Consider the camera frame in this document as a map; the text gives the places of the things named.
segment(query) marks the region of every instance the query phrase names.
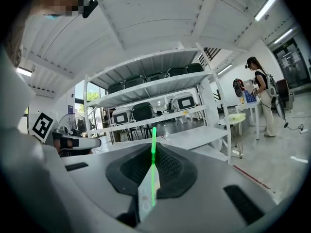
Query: red floor marking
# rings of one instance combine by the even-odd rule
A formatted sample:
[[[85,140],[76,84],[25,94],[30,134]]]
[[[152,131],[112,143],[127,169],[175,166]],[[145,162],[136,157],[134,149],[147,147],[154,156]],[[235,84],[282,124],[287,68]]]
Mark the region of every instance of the red floor marking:
[[[240,172],[242,172],[243,174],[245,174],[246,176],[248,176],[249,178],[251,178],[252,180],[256,181],[257,183],[261,184],[264,188],[270,189],[269,187],[267,187],[265,184],[261,183],[259,180],[255,179],[253,176],[249,175],[247,172],[243,171],[242,169],[240,169],[239,167],[237,167],[236,165],[233,165],[237,170],[239,170]]]

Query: green tree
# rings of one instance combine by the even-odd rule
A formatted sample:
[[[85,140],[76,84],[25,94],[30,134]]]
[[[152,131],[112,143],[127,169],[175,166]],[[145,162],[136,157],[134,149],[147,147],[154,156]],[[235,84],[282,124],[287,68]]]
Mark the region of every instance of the green tree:
[[[94,101],[96,99],[99,99],[99,93],[88,91],[86,94],[86,97],[87,97],[87,101]],[[83,104],[80,104],[78,112],[84,112],[84,105]]]

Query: power strip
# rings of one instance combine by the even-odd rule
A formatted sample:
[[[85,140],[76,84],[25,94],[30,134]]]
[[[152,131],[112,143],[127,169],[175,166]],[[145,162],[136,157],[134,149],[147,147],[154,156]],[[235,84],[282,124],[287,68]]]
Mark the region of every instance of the power strip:
[[[301,134],[305,134],[305,133],[307,133],[307,132],[308,132],[308,130],[301,130],[301,131],[300,131]]]

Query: blue face mask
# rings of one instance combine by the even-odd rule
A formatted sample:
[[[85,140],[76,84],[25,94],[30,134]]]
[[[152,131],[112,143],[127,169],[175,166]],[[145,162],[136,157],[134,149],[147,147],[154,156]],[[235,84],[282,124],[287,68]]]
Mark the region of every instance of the blue face mask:
[[[44,15],[45,18],[54,20],[59,17],[59,15]]]

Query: ceiling light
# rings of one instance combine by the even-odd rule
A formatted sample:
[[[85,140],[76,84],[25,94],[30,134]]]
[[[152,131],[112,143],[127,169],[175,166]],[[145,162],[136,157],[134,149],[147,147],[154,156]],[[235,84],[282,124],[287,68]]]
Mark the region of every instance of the ceiling light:
[[[255,20],[259,21],[263,15],[270,9],[270,7],[272,6],[272,4],[275,2],[276,0],[268,0],[265,5],[262,7],[261,10],[259,10],[259,12],[257,13],[257,15],[255,15]]]
[[[226,71],[226,70],[227,70],[229,67],[231,67],[231,66],[232,66],[232,64],[228,65],[224,70],[220,71],[217,75],[223,73],[224,71]]]
[[[288,36],[293,30],[289,29],[284,35],[282,35],[279,39],[277,39],[274,44],[278,43],[280,40],[282,40],[283,38],[285,38],[286,36]]]
[[[33,73],[33,72],[31,72],[27,69],[24,69],[22,67],[16,68],[16,72],[19,72],[19,73],[24,74],[24,75],[29,76],[29,77],[31,77],[31,74]]]

